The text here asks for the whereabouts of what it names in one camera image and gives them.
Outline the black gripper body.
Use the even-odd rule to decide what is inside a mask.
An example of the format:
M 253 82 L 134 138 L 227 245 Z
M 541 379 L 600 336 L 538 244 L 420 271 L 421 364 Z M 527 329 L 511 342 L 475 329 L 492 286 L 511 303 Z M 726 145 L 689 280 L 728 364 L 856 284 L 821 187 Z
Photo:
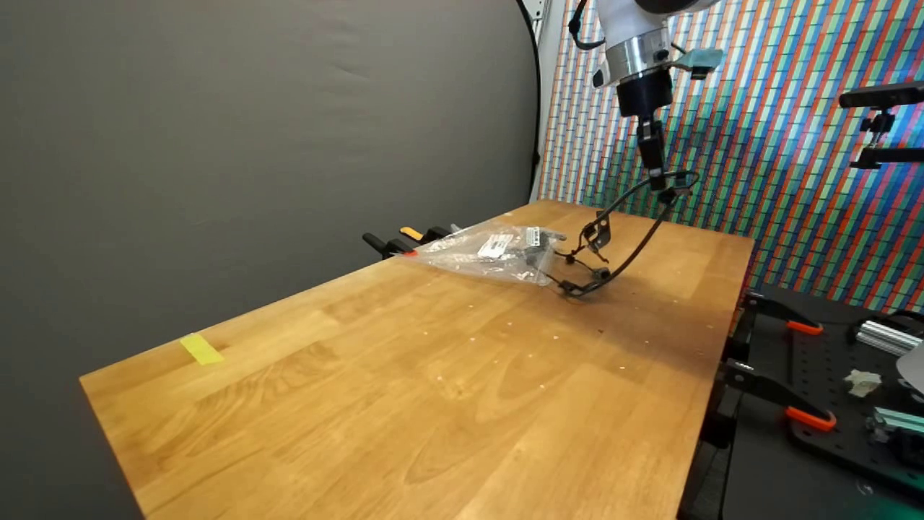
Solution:
M 674 82 L 667 69 L 657 69 L 641 78 L 629 78 L 618 85 L 618 106 L 625 117 L 635 117 L 635 143 L 644 167 L 664 164 L 664 130 L 658 121 L 658 109 L 674 101 Z

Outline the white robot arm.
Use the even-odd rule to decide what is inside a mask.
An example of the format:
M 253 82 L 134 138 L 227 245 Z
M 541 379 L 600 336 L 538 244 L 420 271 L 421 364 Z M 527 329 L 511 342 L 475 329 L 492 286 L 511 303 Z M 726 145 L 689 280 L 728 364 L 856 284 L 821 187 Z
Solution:
M 671 40 L 667 21 L 712 10 L 717 0 L 577 0 L 566 28 L 577 49 L 600 49 L 608 65 L 596 86 L 613 86 L 625 119 L 635 119 L 641 167 L 652 192 L 667 184 L 664 128 L 658 109 L 674 101 L 674 69 L 704 82 L 723 49 L 686 49 Z

